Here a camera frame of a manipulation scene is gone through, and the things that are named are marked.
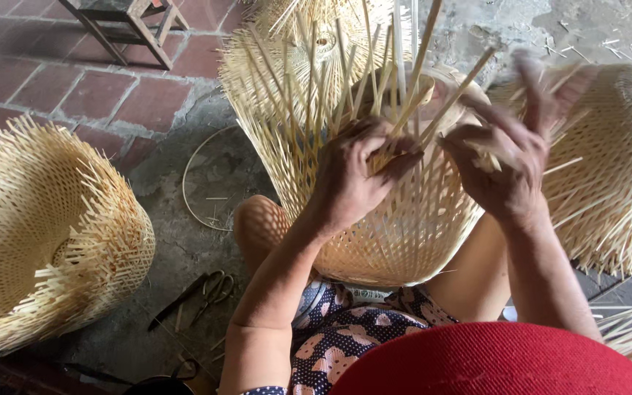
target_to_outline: wooden stool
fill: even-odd
[[[100,33],[102,38],[109,42],[108,45],[102,42],[102,45],[104,45],[116,59],[120,57],[122,64],[127,65],[128,63],[123,59],[123,56],[113,44],[110,43],[145,45],[163,68],[169,70],[172,69],[172,60],[170,60],[165,51],[162,50],[162,44],[165,38],[167,38],[167,33],[170,31],[174,22],[177,22],[181,30],[188,30],[189,26],[182,14],[180,14],[177,5],[175,5],[172,0],[160,1],[162,2],[161,7],[155,7],[153,0],[81,0],[77,11],[88,20],[88,24],[83,23],[88,29],[92,29],[92,33],[95,36],[98,36],[97,33]],[[162,12],[165,13],[162,22],[155,35],[153,35],[143,22],[143,18]],[[102,30],[99,24],[96,23],[98,20],[126,22],[131,26],[131,29],[135,31],[135,34],[123,30]]]

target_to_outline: right hand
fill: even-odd
[[[555,94],[541,89],[542,68],[526,53],[514,54],[527,92],[527,112],[519,120],[509,111],[470,98],[463,103],[487,122],[486,127],[463,125],[441,139],[455,161],[465,191],[502,226],[529,226],[537,216],[549,219],[541,191],[550,151],[550,132],[567,116],[572,105],[590,85],[595,70],[577,73]],[[487,173],[475,166],[474,143],[494,155],[501,171]]]

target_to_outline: scissors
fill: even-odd
[[[211,287],[206,291],[206,285],[212,283]],[[233,285],[235,281],[232,275],[226,275],[223,270],[215,271],[208,275],[208,278],[204,282],[202,288],[202,294],[204,295],[204,306],[197,311],[197,314],[192,319],[192,323],[189,326],[193,326],[199,317],[204,313],[209,304],[217,304],[224,301],[230,293],[233,291]]]

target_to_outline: left hand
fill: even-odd
[[[302,215],[316,236],[326,241],[374,210],[424,153],[413,140],[392,139],[392,125],[384,118],[365,117],[347,124],[325,147],[316,187]],[[370,175],[367,160],[386,143],[395,144],[399,155]]]

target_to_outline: person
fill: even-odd
[[[227,329],[220,394],[327,394],[378,345],[430,327],[496,320],[510,296],[520,321],[602,341],[541,192],[550,133],[591,73],[549,94],[536,61],[525,53],[515,61],[527,95],[523,119],[463,97],[484,126],[457,127],[438,142],[485,214],[445,273],[428,282],[384,303],[353,305],[341,284],[310,276],[320,248],[373,210],[421,159],[420,148],[391,138],[392,125],[381,118],[348,124],[327,144],[315,191],[291,227],[266,197],[239,207],[235,238],[252,279]],[[368,174],[368,158],[389,141],[406,153]],[[475,166],[469,141],[498,157],[501,171]]]

